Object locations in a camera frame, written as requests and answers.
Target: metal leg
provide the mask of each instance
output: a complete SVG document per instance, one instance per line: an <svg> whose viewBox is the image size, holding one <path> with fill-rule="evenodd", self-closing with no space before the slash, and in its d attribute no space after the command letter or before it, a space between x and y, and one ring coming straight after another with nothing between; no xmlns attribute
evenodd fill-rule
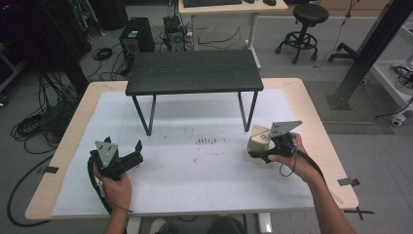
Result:
<svg viewBox="0 0 413 234"><path fill-rule="evenodd" d="M197 37L197 26L196 26L196 16L191 16L191 22L192 22L192 50L193 51L198 51L198 37Z"/></svg>
<svg viewBox="0 0 413 234"><path fill-rule="evenodd" d="M249 31L249 38L246 41L246 47L252 51L252 55L254 56L255 63L258 69L261 69L261 63L259 62L258 56L255 53L255 49L254 49L254 38L255 38L255 29L257 25L257 20L258 20L258 13L253 13L252 18L251 18L251 29Z"/></svg>
<svg viewBox="0 0 413 234"><path fill-rule="evenodd" d="M258 20L258 13L252 14L251 29L249 30L249 38L248 38L249 49L254 48L254 38L255 38L255 29L257 25L257 20Z"/></svg>
<svg viewBox="0 0 413 234"><path fill-rule="evenodd" d="M146 125L145 118L143 117L142 110L140 109L139 103L137 102L136 96L131 97L133 99L134 106L136 107L137 113L139 114L140 121L142 122L143 128L148 136L152 134L152 123L154 121L154 113L155 113L155 104L156 104L156 96L152 98L152 109L151 109L151 116L149 117L149 128Z"/></svg>
<svg viewBox="0 0 413 234"><path fill-rule="evenodd" d="M244 113L244 106L243 106L243 99L241 97L241 92L238 92L238 101L240 102L240 109L241 109L241 115L243 116L244 130L246 132L249 131L249 126L251 125L252 114L254 113L255 103L257 101L257 96L258 96L258 92L255 91L254 92L254 97L252 98L251 109L249 110L248 121L246 121L245 113Z"/></svg>

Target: shoe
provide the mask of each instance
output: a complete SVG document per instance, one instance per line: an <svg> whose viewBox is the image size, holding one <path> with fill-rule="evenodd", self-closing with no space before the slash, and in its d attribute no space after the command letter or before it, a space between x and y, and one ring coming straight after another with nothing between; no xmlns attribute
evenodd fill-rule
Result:
<svg viewBox="0 0 413 234"><path fill-rule="evenodd" d="M151 229L149 230L149 234L155 234L155 233L159 232L159 230L161 230L161 227L165 223L167 223L167 221L164 220L163 218L158 217L157 219L155 219L152 222Z"/></svg>

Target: metal pole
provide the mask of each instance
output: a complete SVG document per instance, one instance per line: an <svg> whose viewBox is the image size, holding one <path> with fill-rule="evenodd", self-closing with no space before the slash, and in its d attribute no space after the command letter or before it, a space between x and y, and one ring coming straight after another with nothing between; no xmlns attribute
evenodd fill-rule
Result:
<svg viewBox="0 0 413 234"><path fill-rule="evenodd" d="M331 109L350 109L349 99L377 58L413 11L413 1L392 0L383 10L358 50L358 56L334 95L326 96Z"/></svg>

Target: hand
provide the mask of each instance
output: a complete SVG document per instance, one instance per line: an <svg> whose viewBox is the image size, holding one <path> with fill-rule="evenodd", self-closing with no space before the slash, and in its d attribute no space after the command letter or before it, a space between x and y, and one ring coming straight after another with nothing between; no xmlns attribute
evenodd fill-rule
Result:
<svg viewBox="0 0 413 234"><path fill-rule="evenodd" d="M121 175L120 180L113 180L110 177L101 176L97 166L94 165L94 175L103 183L106 200L112 212L126 212L131 205L131 181L128 174Z"/></svg>
<svg viewBox="0 0 413 234"><path fill-rule="evenodd" d="M290 133L293 138L297 141L297 150L301 150L307 154L306 149L304 148L303 141L301 136L296 133ZM268 159L273 162L278 162L288 166L293 170L298 176L300 176L305 182L309 183L316 178L321 178L319 172L303 157L295 153L292 157L282 157L281 155L270 155Z"/></svg>

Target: computer tower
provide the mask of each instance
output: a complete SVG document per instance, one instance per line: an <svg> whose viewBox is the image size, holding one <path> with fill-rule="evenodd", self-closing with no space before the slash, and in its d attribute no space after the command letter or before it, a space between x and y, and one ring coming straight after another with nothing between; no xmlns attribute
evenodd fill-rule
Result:
<svg viewBox="0 0 413 234"><path fill-rule="evenodd" d="M116 30L128 23L128 14L123 0L90 0L96 17L103 29Z"/></svg>
<svg viewBox="0 0 413 234"><path fill-rule="evenodd" d="M155 42L148 18L131 18L119 38L124 52L155 52Z"/></svg>

